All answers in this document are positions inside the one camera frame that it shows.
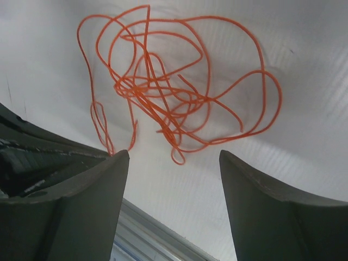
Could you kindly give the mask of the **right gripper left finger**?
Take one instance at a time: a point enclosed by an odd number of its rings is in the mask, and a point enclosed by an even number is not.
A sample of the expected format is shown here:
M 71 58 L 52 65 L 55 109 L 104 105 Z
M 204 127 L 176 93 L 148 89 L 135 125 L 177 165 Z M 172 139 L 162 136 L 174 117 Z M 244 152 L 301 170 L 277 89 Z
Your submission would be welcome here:
M 1 260 L 109 260 L 128 176 L 122 150 L 26 197 L 1 200 Z

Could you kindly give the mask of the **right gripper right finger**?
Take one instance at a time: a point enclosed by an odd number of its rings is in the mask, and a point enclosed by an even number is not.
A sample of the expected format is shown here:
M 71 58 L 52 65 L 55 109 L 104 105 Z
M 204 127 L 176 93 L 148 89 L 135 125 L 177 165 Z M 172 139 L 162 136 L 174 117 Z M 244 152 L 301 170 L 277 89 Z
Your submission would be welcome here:
M 219 156 L 238 260 L 347 260 L 347 203 L 269 176 L 231 152 Z

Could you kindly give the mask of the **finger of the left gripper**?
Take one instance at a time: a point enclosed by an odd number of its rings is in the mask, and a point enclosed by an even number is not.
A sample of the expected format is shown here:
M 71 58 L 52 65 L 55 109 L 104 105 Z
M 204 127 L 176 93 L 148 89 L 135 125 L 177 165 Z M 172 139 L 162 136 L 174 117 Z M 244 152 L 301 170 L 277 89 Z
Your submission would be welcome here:
M 25 197 L 86 171 L 108 153 L 44 130 L 1 105 L 1 192 Z

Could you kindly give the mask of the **aluminium mounting rail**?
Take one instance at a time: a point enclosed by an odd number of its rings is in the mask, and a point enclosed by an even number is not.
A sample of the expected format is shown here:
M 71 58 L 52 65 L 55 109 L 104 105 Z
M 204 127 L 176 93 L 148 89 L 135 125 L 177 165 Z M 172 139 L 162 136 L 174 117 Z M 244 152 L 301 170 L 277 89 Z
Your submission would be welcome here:
M 127 200 L 122 201 L 110 260 L 215 260 Z

